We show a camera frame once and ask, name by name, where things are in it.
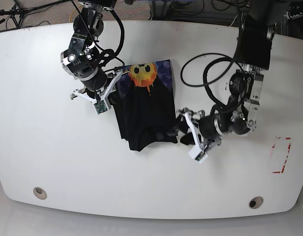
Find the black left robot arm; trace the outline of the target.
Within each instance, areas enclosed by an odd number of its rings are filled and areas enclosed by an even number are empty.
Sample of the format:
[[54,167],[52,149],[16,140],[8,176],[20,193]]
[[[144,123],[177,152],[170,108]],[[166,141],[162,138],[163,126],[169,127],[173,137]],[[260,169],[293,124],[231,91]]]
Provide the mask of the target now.
[[[183,124],[180,130],[185,133],[181,142],[193,145],[188,153],[193,160],[202,163],[208,152],[221,144],[222,136],[246,135],[255,130],[264,79],[261,71],[269,69],[275,26],[290,4],[289,0],[251,0],[242,13],[239,2],[235,2],[239,33],[234,55],[218,53],[202,75],[201,86],[214,102],[210,113],[179,110],[178,120]],[[238,70],[229,80],[228,102],[223,103],[213,95],[210,85],[233,64]]]

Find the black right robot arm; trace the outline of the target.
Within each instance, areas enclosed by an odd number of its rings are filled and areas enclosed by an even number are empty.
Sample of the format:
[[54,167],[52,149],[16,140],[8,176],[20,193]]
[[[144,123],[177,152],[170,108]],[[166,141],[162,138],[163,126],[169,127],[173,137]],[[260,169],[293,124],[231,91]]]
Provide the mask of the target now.
[[[116,83],[126,74],[124,64],[113,69],[103,69],[111,60],[119,60],[125,31],[114,11],[114,0],[81,0],[79,3],[82,8],[75,8],[78,15],[73,22],[74,34],[68,49],[61,54],[61,65],[84,85],[82,89],[74,90],[70,98],[88,100],[96,113],[100,114],[111,109],[109,96],[115,92]],[[120,27],[120,42],[116,50],[103,49],[98,45],[97,39],[104,29],[102,11],[109,11]]]

